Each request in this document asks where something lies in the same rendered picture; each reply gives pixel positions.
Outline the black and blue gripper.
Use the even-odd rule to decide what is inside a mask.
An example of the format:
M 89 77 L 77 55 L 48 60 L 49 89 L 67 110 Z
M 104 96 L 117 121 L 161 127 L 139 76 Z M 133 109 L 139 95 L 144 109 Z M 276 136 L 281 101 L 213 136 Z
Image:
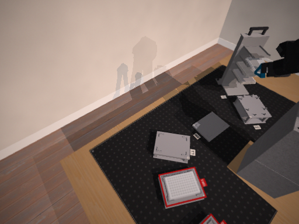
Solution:
M 265 78 L 265 73 L 266 73 L 266 70 L 267 70 L 267 67 L 268 67 L 268 72 L 266 73 L 267 77 L 275 77 L 275 76 L 277 76 L 277 77 L 288 77 L 291 74 L 288 73 L 285 70 L 286 63 L 284 64 L 283 68 L 277 68 L 277 69 L 273 69 L 273 62 L 264 62 L 264 63 L 261 63 L 259 65 L 259 67 L 255 70 L 254 74 L 257 75 L 260 78 Z M 258 70 L 260 70 L 260 73 L 257 73 Z

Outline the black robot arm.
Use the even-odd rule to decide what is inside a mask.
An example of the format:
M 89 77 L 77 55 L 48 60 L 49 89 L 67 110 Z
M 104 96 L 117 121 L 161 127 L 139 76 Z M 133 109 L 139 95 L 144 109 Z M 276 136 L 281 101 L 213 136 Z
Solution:
M 289 74 L 299 73 L 299 39 L 280 43 L 276 50 L 284 58 L 273 61 L 273 69 L 283 68 L 288 61 L 285 70 Z

